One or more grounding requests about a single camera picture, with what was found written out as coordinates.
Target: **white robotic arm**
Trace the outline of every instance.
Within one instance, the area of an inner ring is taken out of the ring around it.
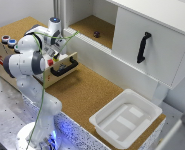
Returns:
[[[40,52],[37,42],[40,43],[42,50],[47,45],[55,45],[58,41],[45,35],[62,37],[60,31],[60,20],[57,18],[51,18],[49,20],[48,29],[41,26],[34,27],[19,40],[15,47],[15,51],[18,54],[7,56],[3,62],[5,71],[12,78],[16,78],[17,87],[22,95],[33,101],[38,107],[40,107],[40,104],[42,103],[43,87],[32,75],[38,75],[44,72],[45,60]],[[37,35],[37,41],[33,37],[33,33],[35,33],[35,36]],[[49,150],[48,147],[42,148],[40,143],[44,141],[47,142],[46,139],[49,139],[50,135],[55,131],[54,115],[58,114],[61,109],[61,102],[52,95],[44,92],[43,107],[32,135],[30,149],[28,150]],[[55,140],[55,142],[51,149],[58,149],[56,139],[53,140]]]

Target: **small object on shelf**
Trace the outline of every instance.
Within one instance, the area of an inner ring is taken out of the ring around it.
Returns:
[[[10,36],[8,35],[2,36],[2,44],[7,44],[9,40],[10,40]]]
[[[8,40],[8,47],[14,48],[14,46],[17,44],[17,41],[15,39]]]
[[[49,66],[52,66],[53,65],[53,60],[52,59],[49,59],[49,60],[47,60],[48,61],[48,65]]]
[[[100,37],[100,32],[95,31],[94,34],[93,34],[93,36],[94,36],[95,38],[99,38],[99,37]]]

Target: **small black object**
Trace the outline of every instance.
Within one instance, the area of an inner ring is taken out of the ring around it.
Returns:
[[[152,35],[148,32],[145,32],[145,36],[143,37],[142,41],[141,41],[141,45],[139,48],[139,53],[138,53],[138,57],[137,57],[137,63],[141,63],[142,61],[145,60],[145,57],[143,56],[144,50],[145,50],[145,45],[146,45],[146,40],[148,38],[150,38]]]
[[[99,37],[100,37],[100,32],[95,31],[94,34],[93,34],[93,36],[94,36],[95,38],[99,38]]]
[[[76,60],[73,59],[73,57],[70,57],[70,62],[72,63],[70,66],[66,67],[65,69],[62,69],[60,71],[56,71],[54,70],[54,68],[52,67],[50,69],[50,72],[55,75],[56,77],[62,76],[63,74],[65,74],[66,72],[70,71],[71,69],[75,68],[78,65],[78,62]]]

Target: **cabinet door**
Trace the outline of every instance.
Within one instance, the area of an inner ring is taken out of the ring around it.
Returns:
[[[137,63],[145,32],[152,36],[146,40],[145,60]],[[118,9],[113,55],[170,86],[184,52],[185,35],[128,10]]]

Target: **cabinet handle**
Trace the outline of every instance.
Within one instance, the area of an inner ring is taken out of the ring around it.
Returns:
[[[75,68],[77,65],[78,65],[78,62],[76,60],[73,59],[73,57],[70,57],[70,62],[72,63],[70,66],[66,67],[65,69],[62,69],[60,71],[56,71],[54,70],[54,68],[52,67],[50,69],[50,72],[56,76],[56,77],[59,77],[63,74],[65,74],[66,72],[70,71],[71,69]]]
[[[141,45],[139,48],[139,53],[138,53],[138,57],[137,57],[137,63],[141,63],[142,61],[145,60],[145,57],[143,56],[144,50],[145,50],[145,45],[146,45],[146,40],[148,38],[150,38],[152,35],[148,32],[145,32],[145,36],[143,37],[142,41],[141,41]]]

